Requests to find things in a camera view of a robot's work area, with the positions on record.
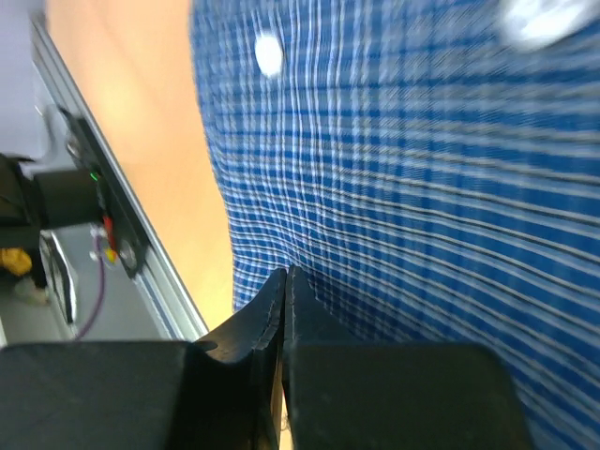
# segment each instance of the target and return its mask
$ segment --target blue plaid shirt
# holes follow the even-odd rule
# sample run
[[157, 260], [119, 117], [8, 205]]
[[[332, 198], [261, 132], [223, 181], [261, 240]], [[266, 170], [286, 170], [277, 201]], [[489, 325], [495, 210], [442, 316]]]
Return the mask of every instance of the blue plaid shirt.
[[492, 348], [540, 449], [599, 449], [600, 23], [523, 53], [498, 7], [195, 3], [234, 305], [300, 265], [360, 338]]

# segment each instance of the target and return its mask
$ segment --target gray surface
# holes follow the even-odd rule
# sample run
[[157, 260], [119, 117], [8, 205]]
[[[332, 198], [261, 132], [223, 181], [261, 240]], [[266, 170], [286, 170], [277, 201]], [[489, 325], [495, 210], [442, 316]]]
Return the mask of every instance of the gray surface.
[[2, 152], [38, 158], [34, 67], [28, 12], [41, 0], [0, 0], [0, 143]]
[[12, 294], [12, 286], [6, 282], [0, 282], [0, 318], [10, 344], [65, 338], [64, 330], [59, 326], [51, 307], [25, 304]]

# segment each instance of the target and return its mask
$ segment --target shirt button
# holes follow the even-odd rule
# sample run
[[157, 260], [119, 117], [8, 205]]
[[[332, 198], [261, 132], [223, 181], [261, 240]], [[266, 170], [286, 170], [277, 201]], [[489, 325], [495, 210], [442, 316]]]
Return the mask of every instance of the shirt button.
[[570, 36], [599, 12], [596, 0], [504, 0], [502, 30], [521, 50], [538, 50]]
[[279, 74], [283, 65], [283, 51], [275, 35], [263, 33], [258, 36], [254, 53], [262, 75], [271, 78]]

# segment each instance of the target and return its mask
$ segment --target white wall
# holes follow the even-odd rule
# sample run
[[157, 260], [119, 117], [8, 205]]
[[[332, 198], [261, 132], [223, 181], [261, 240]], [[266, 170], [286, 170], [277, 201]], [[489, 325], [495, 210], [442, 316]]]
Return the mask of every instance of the white wall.
[[0, 0], [0, 152], [39, 158], [28, 12], [43, 0]]

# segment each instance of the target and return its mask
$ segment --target purple wire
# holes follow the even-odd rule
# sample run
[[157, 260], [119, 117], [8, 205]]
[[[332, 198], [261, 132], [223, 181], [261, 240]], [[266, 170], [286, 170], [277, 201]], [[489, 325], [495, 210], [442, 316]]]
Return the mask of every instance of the purple wire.
[[102, 310], [102, 305], [104, 304], [104, 292], [106, 290], [106, 273], [104, 269], [104, 259], [102, 258], [102, 252], [100, 248], [100, 238], [96, 236], [94, 238], [94, 250], [98, 255], [97, 262], [99, 267], [99, 287], [97, 291], [97, 300], [94, 304], [94, 309], [92, 310], [92, 314], [87, 319], [87, 322], [80, 328], [79, 332], [73, 338], [74, 341], [79, 341], [85, 338], [85, 336], [89, 333], [94, 323], [96, 323], [96, 319], [98, 318], [98, 314]]

